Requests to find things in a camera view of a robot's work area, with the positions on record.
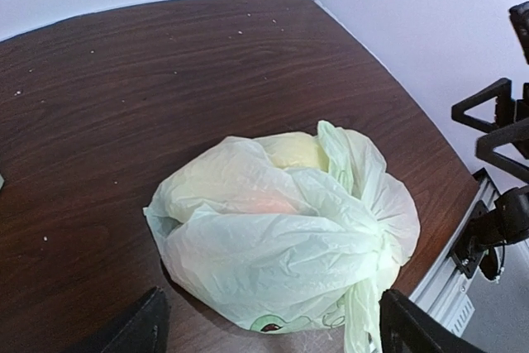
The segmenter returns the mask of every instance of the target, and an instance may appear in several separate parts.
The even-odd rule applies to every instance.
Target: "translucent plastic bag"
[[[242,328],[345,324],[347,353],[368,335],[382,351],[379,300],[419,234],[412,197],[366,136],[328,122],[296,134],[227,137],[167,178],[144,209],[162,260]]]

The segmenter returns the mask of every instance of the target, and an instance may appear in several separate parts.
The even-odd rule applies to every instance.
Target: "wooden table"
[[[61,351],[155,284],[173,307],[171,352],[341,352],[341,329],[247,332],[163,276],[141,209],[224,136],[314,133],[327,119],[371,137],[421,218],[405,293],[477,190],[388,71],[310,0],[123,8],[5,41],[0,60],[1,352]]]

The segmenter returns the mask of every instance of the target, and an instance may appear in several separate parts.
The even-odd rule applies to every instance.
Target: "white vent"
[[[466,294],[461,295],[461,299],[458,300],[457,305],[453,309],[454,315],[446,324],[446,329],[457,336],[463,335],[463,331],[469,325],[474,311],[474,305],[470,302],[469,297]]]

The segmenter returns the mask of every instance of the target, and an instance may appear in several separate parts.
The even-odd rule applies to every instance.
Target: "white plastic bag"
[[[326,158],[294,156],[312,167],[274,166],[270,138],[228,137],[158,187],[144,213],[165,266],[245,329],[345,324],[347,353],[368,335],[382,351],[379,300],[419,234],[412,197],[356,131],[320,122]]]

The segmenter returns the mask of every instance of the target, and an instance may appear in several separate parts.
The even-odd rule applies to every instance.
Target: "wood grain surface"
[[[416,103],[310,0],[91,14],[0,43],[0,60],[1,352],[59,352],[156,284],[173,307],[170,352],[342,351],[342,329],[247,332],[164,277],[141,209],[224,136],[314,133],[320,119],[369,136],[421,218],[405,293],[477,190]]]

